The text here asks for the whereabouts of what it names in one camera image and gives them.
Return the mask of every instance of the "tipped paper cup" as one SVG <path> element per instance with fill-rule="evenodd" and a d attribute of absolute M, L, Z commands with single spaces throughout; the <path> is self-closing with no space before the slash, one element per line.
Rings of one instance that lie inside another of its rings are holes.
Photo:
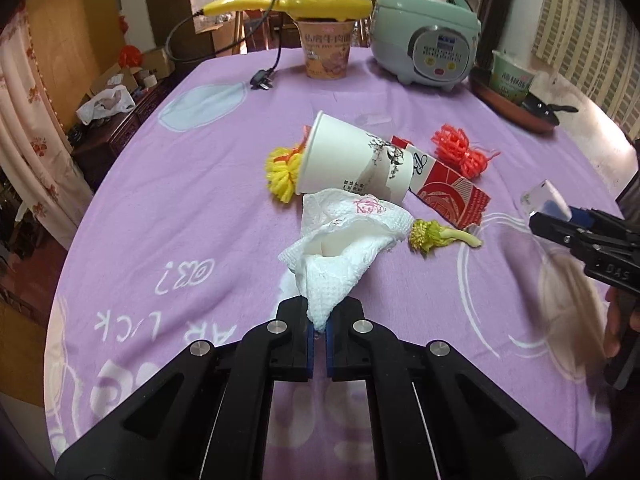
<path fill-rule="evenodd" d="M 529 93 L 535 74 L 517 66 L 506 54 L 494 50 L 494 67 L 489 88 L 517 105 Z"/>
<path fill-rule="evenodd" d="M 296 193 L 335 188 L 399 205 L 413 174 L 410 153 L 318 112 L 306 141 Z"/>
<path fill-rule="evenodd" d="M 340 79 L 347 75 L 355 22 L 296 22 L 305 53 L 306 75 Z"/>

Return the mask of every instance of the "green noodle cup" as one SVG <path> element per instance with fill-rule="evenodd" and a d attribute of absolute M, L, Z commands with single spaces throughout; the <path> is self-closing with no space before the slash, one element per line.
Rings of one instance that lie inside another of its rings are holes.
<path fill-rule="evenodd" d="M 517 66 L 506 54 L 494 50 L 489 88 L 512 103 L 522 104 L 535 74 Z"/>

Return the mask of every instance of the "crumpled paper towel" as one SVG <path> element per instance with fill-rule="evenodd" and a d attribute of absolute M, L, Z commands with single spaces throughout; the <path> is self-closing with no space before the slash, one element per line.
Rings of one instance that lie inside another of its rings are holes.
<path fill-rule="evenodd" d="M 404 240 L 414 218 L 373 195 L 325 189 L 302 200 L 301 238 L 280 253 L 307 300 L 307 317 L 324 332 L 329 314 L 380 251 Z"/>

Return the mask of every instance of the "yellow yarn pom-pom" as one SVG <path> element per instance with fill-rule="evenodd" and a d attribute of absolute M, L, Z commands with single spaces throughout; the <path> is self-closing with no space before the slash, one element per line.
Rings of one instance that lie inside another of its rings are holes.
<path fill-rule="evenodd" d="M 289 203 L 296 190 L 298 171 L 302 163 L 302 148 L 276 148 L 264 165 L 267 187 L 281 202 Z"/>
<path fill-rule="evenodd" d="M 471 247 L 479 247 L 482 242 L 466 231 L 459 231 L 440 225 L 437 220 L 416 220 L 409 233 L 409 245 L 415 251 L 428 253 L 434 247 L 444 247 L 455 240 L 463 241 Z"/>

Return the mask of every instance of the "red yarn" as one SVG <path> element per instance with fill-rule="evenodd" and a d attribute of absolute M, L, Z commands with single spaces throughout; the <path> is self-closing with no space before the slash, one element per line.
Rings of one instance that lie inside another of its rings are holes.
<path fill-rule="evenodd" d="M 444 124 L 431 140 L 436 143 L 436 157 L 460 171 L 468 179 L 475 178 L 484 170 L 489 161 L 500 152 L 487 156 L 469 148 L 469 139 L 462 128 L 455 129 L 450 124 Z"/>

